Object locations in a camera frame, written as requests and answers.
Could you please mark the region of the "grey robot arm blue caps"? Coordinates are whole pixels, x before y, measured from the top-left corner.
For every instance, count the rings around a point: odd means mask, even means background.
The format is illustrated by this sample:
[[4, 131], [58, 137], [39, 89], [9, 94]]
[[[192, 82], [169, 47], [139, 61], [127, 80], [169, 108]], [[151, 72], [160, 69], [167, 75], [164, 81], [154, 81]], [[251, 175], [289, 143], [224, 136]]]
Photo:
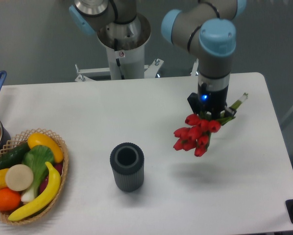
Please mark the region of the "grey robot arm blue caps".
[[[162, 36], [198, 59], [197, 92], [188, 97], [195, 114], [218, 119], [237, 111], [227, 106], [226, 98], [236, 48], [232, 20], [245, 7], [244, 0], [200, 0], [192, 10], [171, 10], [162, 20]], [[151, 28], [134, 0], [76, 0], [69, 13], [81, 31], [96, 34], [105, 46], [113, 80], [145, 77]]]

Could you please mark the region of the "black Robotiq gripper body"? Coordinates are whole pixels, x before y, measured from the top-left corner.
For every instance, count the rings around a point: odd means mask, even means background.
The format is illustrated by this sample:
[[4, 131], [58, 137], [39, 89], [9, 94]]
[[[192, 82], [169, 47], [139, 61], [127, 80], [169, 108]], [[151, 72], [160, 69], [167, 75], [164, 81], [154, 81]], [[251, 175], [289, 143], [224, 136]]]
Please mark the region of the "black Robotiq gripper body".
[[217, 91], [208, 90], [206, 83], [198, 85], [197, 93], [191, 93], [187, 101], [194, 114], [209, 112], [212, 118], [220, 118], [220, 113], [227, 106], [228, 86]]

